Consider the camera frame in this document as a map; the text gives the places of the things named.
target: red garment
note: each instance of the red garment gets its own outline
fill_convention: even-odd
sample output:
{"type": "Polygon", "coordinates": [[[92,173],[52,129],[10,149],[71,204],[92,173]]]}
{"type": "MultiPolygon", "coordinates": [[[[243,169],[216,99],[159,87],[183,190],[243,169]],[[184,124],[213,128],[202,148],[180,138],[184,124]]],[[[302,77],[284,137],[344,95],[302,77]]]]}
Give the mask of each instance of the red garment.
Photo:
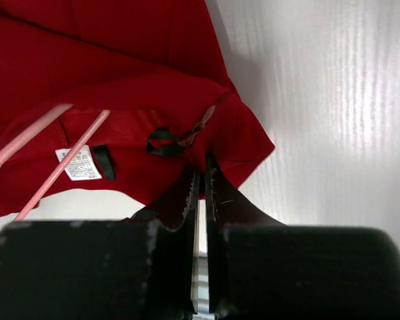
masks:
{"type": "Polygon", "coordinates": [[[148,204],[187,159],[204,171],[206,152],[239,186],[274,148],[227,76],[203,0],[0,0],[0,149],[59,103],[74,107],[2,166],[0,216],[21,210],[57,166],[55,150],[102,109],[111,114],[88,145],[108,146],[117,179],[62,174],[46,195],[111,189],[148,204]],[[216,101],[184,157],[146,152],[155,129],[180,137],[216,101]]]}

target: white surface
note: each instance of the white surface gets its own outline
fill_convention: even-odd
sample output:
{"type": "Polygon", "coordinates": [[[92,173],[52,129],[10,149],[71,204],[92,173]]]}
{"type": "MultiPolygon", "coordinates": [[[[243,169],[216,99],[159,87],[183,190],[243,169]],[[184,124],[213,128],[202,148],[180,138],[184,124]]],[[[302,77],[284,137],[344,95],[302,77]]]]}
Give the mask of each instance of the white surface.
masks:
{"type": "MultiPolygon", "coordinates": [[[[400,248],[400,0],[207,3],[230,76],[277,146],[242,192],[284,223],[378,227],[400,248]]],[[[68,191],[29,217],[140,207],[68,191]]]]}

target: pink curved line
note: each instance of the pink curved line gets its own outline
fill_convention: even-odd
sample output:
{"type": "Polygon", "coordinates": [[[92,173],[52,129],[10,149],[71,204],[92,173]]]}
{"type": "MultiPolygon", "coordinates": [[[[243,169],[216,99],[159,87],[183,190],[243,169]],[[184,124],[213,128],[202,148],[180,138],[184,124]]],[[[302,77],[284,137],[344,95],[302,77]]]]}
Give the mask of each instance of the pink curved line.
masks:
{"type": "Polygon", "coordinates": [[[56,118],[58,118],[61,114],[66,112],[69,108],[71,108],[72,104],[63,104],[57,105],[50,111],[48,111],[44,116],[30,125],[26,130],[22,131],[14,140],[9,142],[6,147],[0,150],[0,168],[12,157],[20,148],[26,145],[32,138],[38,135],[44,128],[50,125],[56,118]]]}
{"type": "Polygon", "coordinates": [[[74,147],[71,148],[70,152],[65,156],[60,164],[53,170],[50,176],[46,179],[46,181],[42,184],[39,190],[34,194],[34,196],[28,201],[28,203],[24,206],[21,212],[16,216],[15,221],[22,220],[25,216],[34,208],[37,202],[40,201],[42,196],[46,193],[47,190],[52,186],[52,184],[58,179],[59,175],[64,171],[65,167],[73,160],[74,156],[76,156],[77,152],[86,144],[87,140],[94,134],[96,130],[102,125],[102,123],[108,117],[110,111],[103,110],[101,114],[96,118],[96,120],[91,124],[91,126],[84,132],[81,138],[76,142],[74,147]]]}

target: garment tag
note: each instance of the garment tag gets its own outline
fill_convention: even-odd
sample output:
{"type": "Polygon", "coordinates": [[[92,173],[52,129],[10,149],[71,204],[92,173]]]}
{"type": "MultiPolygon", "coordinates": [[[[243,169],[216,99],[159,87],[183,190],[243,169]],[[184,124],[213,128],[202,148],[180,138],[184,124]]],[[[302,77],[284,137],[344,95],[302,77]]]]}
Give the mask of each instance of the garment tag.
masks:
{"type": "MultiPolygon", "coordinates": [[[[71,149],[55,150],[59,162],[65,158],[71,149]]],[[[102,176],[96,169],[92,154],[87,145],[82,146],[77,155],[65,167],[65,172],[72,181],[101,179],[102,176]]]]}

